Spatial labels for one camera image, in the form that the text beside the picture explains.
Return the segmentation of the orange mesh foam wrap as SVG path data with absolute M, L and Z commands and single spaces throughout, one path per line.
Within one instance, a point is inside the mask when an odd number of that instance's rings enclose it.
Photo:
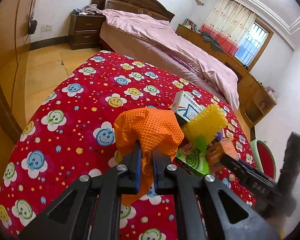
M 122 204 L 129 206 L 146 195 L 153 184 L 152 153 L 157 149 L 175 158 L 184 139 L 175 114 L 171 110 L 136 108 L 121 113 L 114 121 L 115 143 L 124 157 L 134 150 L 135 142 L 141 146 L 141 184 L 136 195 L 123 195 Z

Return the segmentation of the red bin with green rim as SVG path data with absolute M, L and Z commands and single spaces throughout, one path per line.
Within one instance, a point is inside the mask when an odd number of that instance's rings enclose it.
M 262 140 L 253 140 L 250 143 L 250 148 L 253 154 L 256 167 L 259 171 L 270 177 L 272 180 L 276 179 L 276 165 L 273 154 L 266 143 Z

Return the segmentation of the green spiral mosquito coil box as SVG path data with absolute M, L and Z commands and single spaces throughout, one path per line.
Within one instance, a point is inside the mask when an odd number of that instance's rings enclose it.
M 199 136 L 194 140 L 193 144 L 188 143 L 179 148 L 175 157 L 190 174 L 202 177 L 210 173 L 209 165 L 205 158 L 206 150 L 206 140 L 203 136 Z

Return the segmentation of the orange brown small box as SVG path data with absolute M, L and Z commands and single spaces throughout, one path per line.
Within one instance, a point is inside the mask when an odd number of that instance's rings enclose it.
M 207 148 L 205 159 L 209 165 L 211 173 L 218 172 L 225 168 L 221 164 L 221 157 L 224 154 L 229 155 L 236 161 L 239 160 L 239 155 L 236 152 L 234 145 L 232 144 L 232 140 L 229 138 L 216 142 L 212 146 L 209 146 Z

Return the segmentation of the purple crumpled wrapper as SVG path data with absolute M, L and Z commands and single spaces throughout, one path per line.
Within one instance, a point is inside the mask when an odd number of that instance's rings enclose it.
M 224 139 L 224 131 L 221 129 L 219 132 L 217 132 L 216 140 L 221 141 Z

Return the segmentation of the red smiley flower blanket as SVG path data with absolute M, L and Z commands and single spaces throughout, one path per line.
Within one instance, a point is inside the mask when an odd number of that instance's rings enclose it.
M 168 109 L 181 90 L 202 107 L 221 107 L 228 121 L 225 137 L 239 158 L 254 166 L 234 111 L 220 96 L 175 70 L 103 50 L 55 88 L 22 132 L 0 188 L 0 225 L 6 233 L 17 236 L 79 176 L 100 176 L 121 161 L 114 131 L 120 113 Z

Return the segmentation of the long wooden desk cabinet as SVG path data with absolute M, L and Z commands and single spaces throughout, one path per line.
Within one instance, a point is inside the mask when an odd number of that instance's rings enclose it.
M 195 31 L 178 25 L 176 34 L 190 41 L 200 49 L 218 59 L 230 68 L 238 77 L 238 94 L 240 112 L 249 128 L 255 127 L 276 105 L 275 100 L 266 89 L 239 63 L 238 59 L 225 52 L 215 51 L 210 42 L 205 42 L 203 37 Z

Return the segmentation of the window with grille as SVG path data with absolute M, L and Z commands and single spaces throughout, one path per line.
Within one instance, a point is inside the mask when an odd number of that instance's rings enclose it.
M 244 66 L 249 66 L 264 44 L 268 34 L 266 29 L 254 22 L 250 30 L 241 39 L 239 48 L 235 53 L 235 58 L 237 58 Z

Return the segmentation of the dark clothes on desk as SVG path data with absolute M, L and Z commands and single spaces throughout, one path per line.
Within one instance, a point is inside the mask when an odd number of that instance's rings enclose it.
M 203 38 L 204 42 L 210 43 L 211 44 L 211 48 L 214 51 L 220 52 L 222 53 L 224 50 L 221 48 L 221 46 L 219 45 L 219 43 L 217 42 L 217 40 L 208 32 L 202 31 L 200 33 L 200 35 Z

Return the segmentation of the floral white red curtain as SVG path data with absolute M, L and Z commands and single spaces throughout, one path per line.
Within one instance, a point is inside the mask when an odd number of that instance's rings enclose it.
M 235 55 L 242 38 L 249 32 L 256 20 L 256 14 L 234 0 L 218 0 L 202 25 L 202 31 L 209 33 L 222 50 Z

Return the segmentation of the large bed with pink duvet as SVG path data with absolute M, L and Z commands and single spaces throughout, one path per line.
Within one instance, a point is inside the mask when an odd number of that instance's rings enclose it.
M 173 72 L 198 86 L 206 83 L 239 109 L 238 77 L 225 64 L 177 35 L 170 23 L 146 14 L 104 9 L 101 38 L 112 50 Z

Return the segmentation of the black bag on wardrobe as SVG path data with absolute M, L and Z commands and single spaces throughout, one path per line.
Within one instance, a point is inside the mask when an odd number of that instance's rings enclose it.
M 33 35 L 37 29 L 38 21 L 37 20 L 30 20 L 27 33 L 29 35 Z

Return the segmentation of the clothes pile on nightstand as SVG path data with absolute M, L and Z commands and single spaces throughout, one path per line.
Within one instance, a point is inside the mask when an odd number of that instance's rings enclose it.
M 82 9 L 74 9 L 72 14 L 75 15 L 89 15 L 89 16 L 96 16 L 102 15 L 102 10 L 98 9 L 96 4 L 85 5 Z

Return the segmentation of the dark wood headboard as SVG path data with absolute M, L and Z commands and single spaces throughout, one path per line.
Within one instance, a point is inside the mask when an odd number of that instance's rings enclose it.
M 114 9 L 135 14 L 146 14 L 156 20 L 169 22 L 175 16 L 157 0 L 91 0 L 91 4 L 96 4 L 100 10 Z

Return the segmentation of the wooden wardrobe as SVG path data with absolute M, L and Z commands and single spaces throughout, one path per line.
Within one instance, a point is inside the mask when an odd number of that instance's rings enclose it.
M 0 0 L 0 126 L 17 142 L 26 126 L 25 74 L 35 0 Z

